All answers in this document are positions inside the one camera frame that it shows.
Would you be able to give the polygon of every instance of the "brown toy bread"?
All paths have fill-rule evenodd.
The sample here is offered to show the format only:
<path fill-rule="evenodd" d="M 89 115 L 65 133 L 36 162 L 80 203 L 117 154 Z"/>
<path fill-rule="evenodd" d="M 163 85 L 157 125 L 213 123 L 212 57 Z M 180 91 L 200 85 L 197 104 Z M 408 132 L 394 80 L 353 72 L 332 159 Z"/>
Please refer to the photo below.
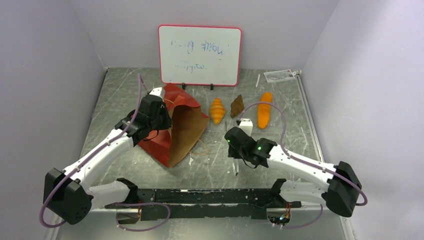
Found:
<path fill-rule="evenodd" d="M 234 101 L 231 103 L 231 118 L 237 117 L 239 114 L 243 112 L 245 109 L 245 105 L 243 104 L 242 95 L 238 95 Z"/>

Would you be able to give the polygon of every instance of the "string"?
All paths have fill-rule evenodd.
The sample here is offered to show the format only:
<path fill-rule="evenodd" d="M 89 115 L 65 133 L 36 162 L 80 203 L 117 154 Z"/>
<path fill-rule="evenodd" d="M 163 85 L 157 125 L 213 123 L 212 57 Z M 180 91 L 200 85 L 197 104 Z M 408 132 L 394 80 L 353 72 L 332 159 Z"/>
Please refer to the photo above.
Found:
<path fill-rule="evenodd" d="M 201 144 L 203 144 L 203 146 L 204 146 L 204 148 L 206 149 L 207 152 L 203 152 L 203 153 L 197 153 L 197 152 L 192 152 L 192 151 L 188 151 L 188 152 L 191 153 L 191 154 L 194 154 L 194 155 L 208 155 L 211 152 L 209 147 L 206 146 L 206 144 L 202 140 L 198 139 L 198 141 L 201 142 Z"/>
<path fill-rule="evenodd" d="M 175 107 L 175 103 L 174 103 L 173 101 L 171 101 L 171 100 L 169 100 L 169 99 L 166 99 L 166 98 L 164 98 L 163 100 L 166 100 L 166 101 L 168 101 L 168 102 L 172 103 L 172 105 Z"/>

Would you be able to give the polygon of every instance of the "white wall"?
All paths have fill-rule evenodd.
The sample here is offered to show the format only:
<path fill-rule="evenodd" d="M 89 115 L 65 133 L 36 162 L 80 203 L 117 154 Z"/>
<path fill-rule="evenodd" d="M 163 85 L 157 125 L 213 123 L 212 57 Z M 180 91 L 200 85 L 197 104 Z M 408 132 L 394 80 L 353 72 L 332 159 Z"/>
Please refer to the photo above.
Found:
<path fill-rule="evenodd" d="M 324 158 L 355 169 L 359 240 L 424 236 L 424 1 L 341 0 L 303 81 Z"/>
<path fill-rule="evenodd" d="M 108 67 L 159 67 L 158 26 L 236 26 L 241 67 L 301 69 L 339 0 L 70 0 Z"/>
<path fill-rule="evenodd" d="M 1 1 L 0 53 L 0 239 L 39 240 L 44 177 L 80 156 L 104 70 L 67 0 Z"/>

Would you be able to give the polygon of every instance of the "red bag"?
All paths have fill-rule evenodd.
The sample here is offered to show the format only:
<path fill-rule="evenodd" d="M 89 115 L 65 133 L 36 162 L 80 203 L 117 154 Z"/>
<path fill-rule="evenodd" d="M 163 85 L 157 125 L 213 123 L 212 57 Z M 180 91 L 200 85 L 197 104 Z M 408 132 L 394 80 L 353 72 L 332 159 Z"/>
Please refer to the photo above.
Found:
<path fill-rule="evenodd" d="M 201 105 L 186 91 L 173 84 L 164 88 L 172 128 L 150 132 L 150 141 L 138 145 L 153 158 L 168 168 L 172 168 L 189 153 L 208 125 L 209 116 L 202 113 Z"/>

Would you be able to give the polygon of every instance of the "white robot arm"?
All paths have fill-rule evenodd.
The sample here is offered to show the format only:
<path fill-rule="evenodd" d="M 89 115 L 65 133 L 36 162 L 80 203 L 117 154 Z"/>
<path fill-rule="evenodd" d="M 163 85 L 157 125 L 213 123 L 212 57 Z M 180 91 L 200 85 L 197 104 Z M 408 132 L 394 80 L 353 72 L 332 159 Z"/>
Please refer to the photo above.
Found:
<path fill-rule="evenodd" d="M 293 173 L 307 182 L 286 180 L 279 194 L 287 202 L 301 201 L 326 205 L 334 213 L 350 217 L 358 200 L 359 192 L 344 180 L 329 173 L 335 172 L 347 178 L 358 188 L 362 188 L 351 166 L 345 162 L 338 165 L 319 162 L 283 148 L 266 138 L 255 141 L 252 137 L 253 123 L 248 118 L 242 118 L 238 127 L 233 127 L 225 134 L 228 141 L 228 156 L 233 157 L 233 171 L 239 173 L 239 161 L 250 162 L 255 166 L 279 168 Z M 323 171 L 295 160 L 319 165 L 329 170 Z"/>
<path fill-rule="evenodd" d="M 127 132 L 122 134 L 122 131 L 130 123 L 134 111 L 116 124 L 115 129 L 81 159 L 65 167 L 62 171 L 55 168 L 50 170 L 45 176 L 44 201 L 59 181 L 74 169 L 77 172 L 60 187 L 47 207 L 68 223 L 76 224 L 93 209 L 112 203 L 134 202 L 137 199 L 138 188 L 124 178 L 119 178 L 105 185 L 92 186 L 92 184 L 117 157 L 143 141 L 151 131 L 166 130 L 171 127 L 171 118 L 163 102 L 164 95 L 165 91 L 161 87 L 154 88 L 141 100 L 135 121 Z M 122 134 L 121 137 L 110 142 L 119 134 Z M 78 167 L 81 162 L 105 143 L 107 143 L 107 147 L 100 150 L 83 167 Z"/>

